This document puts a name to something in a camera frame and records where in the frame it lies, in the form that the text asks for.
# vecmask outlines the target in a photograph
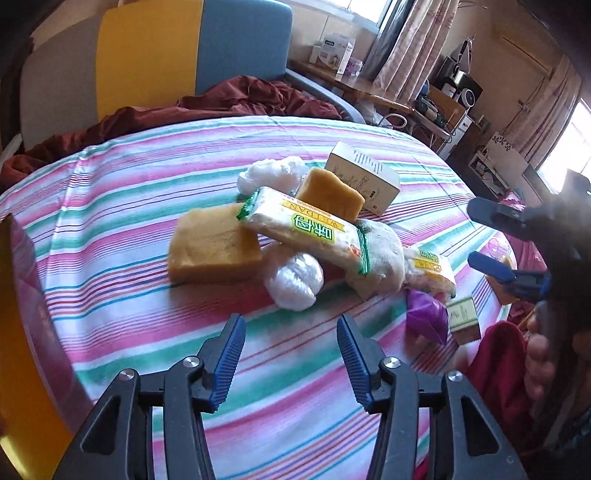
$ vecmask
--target small green box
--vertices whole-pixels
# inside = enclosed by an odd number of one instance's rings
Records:
[[[478,314],[472,296],[447,304],[449,329],[458,345],[480,339]]]

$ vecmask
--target dark red cloth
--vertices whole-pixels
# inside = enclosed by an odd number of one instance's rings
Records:
[[[266,82],[251,76],[235,77],[202,95],[183,97],[174,106],[151,109],[127,106],[90,128],[54,135],[6,160],[0,171],[0,185],[5,189],[11,187],[45,165],[112,138],[163,125],[244,115],[341,120],[334,105],[306,95],[284,82]]]
[[[515,325],[496,323],[486,331],[464,372],[514,446],[521,443],[532,422],[531,399],[523,383],[525,347],[523,334]]]

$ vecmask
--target crumpled plastic bag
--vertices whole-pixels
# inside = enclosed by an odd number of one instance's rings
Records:
[[[236,186],[243,195],[252,195],[258,187],[271,187],[290,194],[297,190],[309,169],[300,157],[283,160],[266,158],[254,162],[238,175]]]
[[[409,329],[431,342],[447,343],[447,309],[428,293],[408,291],[406,323]]]
[[[364,300],[374,293],[396,293],[404,281],[402,242],[385,223],[359,219],[355,225],[363,230],[368,248],[370,269],[367,275],[345,274],[345,281]]]
[[[283,244],[267,245],[263,253],[263,283],[275,304],[294,312],[310,308],[324,284],[318,260]]]

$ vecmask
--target curtain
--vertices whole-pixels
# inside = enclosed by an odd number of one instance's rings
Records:
[[[374,85],[404,104],[414,101],[431,73],[456,16],[459,0],[417,0]]]
[[[534,168],[546,158],[579,101],[581,77],[564,55],[550,80],[534,98],[529,113],[522,111],[505,138]]]
[[[408,18],[415,0],[392,0],[389,11],[386,15],[387,21],[382,23],[382,28],[368,53],[363,64],[361,76],[374,81],[382,69],[390,52],[396,45],[400,32]]]

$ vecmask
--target white cardboard box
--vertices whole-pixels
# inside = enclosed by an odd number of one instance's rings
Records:
[[[336,33],[325,36],[318,61],[343,74],[353,53],[355,39]]]
[[[400,192],[398,172],[369,155],[338,142],[324,167],[365,199],[363,207],[381,216]]]

